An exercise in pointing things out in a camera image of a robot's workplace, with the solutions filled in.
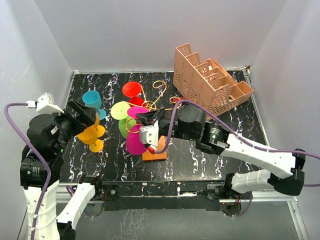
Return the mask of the blue wine glass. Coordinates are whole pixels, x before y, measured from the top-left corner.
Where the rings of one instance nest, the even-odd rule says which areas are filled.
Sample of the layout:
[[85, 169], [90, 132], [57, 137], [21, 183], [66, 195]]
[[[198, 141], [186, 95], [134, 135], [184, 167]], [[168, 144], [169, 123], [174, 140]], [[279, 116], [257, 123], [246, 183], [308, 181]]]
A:
[[86, 107], [95, 108], [97, 110], [98, 117], [101, 121], [107, 116], [107, 112], [102, 109], [102, 99], [98, 91], [87, 91], [82, 96], [82, 101], [84, 102]]

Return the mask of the yellow-base orange wine glass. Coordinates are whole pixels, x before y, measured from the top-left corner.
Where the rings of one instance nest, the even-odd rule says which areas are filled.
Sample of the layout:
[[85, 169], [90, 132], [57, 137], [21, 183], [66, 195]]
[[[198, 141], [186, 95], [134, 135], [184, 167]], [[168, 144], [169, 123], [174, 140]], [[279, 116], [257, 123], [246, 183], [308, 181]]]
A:
[[98, 132], [94, 126], [86, 128], [77, 135], [77, 138], [85, 145], [88, 145], [89, 150], [93, 153], [101, 151], [104, 147], [104, 143], [98, 138]]

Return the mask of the green wine glass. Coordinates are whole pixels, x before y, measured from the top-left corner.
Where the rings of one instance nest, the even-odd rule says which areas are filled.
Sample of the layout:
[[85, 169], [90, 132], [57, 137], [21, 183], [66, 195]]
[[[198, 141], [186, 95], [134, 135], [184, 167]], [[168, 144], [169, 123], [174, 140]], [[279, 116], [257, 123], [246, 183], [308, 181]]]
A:
[[128, 109], [130, 108], [131, 106], [127, 102], [120, 101], [114, 104], [110, 110], [112, 118], [118, 120], [119, 131], [125, 139], [128, 136], [129, 130], [137, 123], [134, 118], [128, 115]]

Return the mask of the magenta wine glass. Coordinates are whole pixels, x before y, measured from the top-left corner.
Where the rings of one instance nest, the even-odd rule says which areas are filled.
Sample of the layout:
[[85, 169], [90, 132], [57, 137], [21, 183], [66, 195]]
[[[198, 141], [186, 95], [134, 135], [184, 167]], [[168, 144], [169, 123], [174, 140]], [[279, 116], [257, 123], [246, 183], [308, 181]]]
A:
[[130, 120], [125, 125], [128, 130], [126, 149], [130, 154], [141, 155], [147, 150], [139, 139], [139, 130], [141, 125], [138, 123], [137, 117], [137, 114], [144, 114], [147, 112], [148, 109], [142, 106], [133, 106], [127, 110]]

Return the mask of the red wine glass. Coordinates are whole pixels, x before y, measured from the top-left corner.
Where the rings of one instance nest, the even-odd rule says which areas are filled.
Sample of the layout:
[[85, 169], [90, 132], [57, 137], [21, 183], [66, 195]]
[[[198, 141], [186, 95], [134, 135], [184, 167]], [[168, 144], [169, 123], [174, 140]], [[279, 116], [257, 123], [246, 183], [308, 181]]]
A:
[[141, 92], [142, 86], [136, 81], [126, 83], [122, 88], [122, 93], [129, 98], [129, 105], [134, 107], [141, 107], [144, 103], [144, 100], [138, 96]]

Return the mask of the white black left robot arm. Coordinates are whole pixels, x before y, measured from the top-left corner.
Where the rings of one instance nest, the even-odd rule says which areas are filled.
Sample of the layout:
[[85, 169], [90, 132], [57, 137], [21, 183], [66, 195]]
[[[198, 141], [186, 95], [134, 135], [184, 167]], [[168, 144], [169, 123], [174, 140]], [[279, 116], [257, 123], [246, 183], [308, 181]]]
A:
[[26, 104], [38, 113], [29, 122], [20, 166], [20, 184], [27, 200], [28, 239], [74, 240], [86, 206], [91, 199], [99, 199], [104, 188], [97, 176], [84, 175], [63, 211], [57, 214], [63, 152], [72, 137], [94, 125], [97, 110], [71, 99], [67, 105], [76, 112], [72, 116], [46, 96]]

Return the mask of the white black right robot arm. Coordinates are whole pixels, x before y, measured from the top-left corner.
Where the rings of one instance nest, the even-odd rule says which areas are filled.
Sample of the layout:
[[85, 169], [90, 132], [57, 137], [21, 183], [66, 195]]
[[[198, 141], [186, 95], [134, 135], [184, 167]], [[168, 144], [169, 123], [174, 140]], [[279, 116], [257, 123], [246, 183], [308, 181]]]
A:
[[266, 145], [233, 134], [219, 123], [206, 121], [203, 110], [185, 104], [167, 117], [160, 109], [137, 113], [139, 140], [156, 153], [156, 141], [164, 136], [195, 141], [203, 153], [238, 159], [254, 164], [260, 170], [249, 173], [229, 173], [222, 185], [207, 186], [205, 192], [213, 199], [236, 199], [250, 191], [275, 190], [288, 196], [298, 196], [305, 183], [305, 157], [299, 153], [276, 152]]

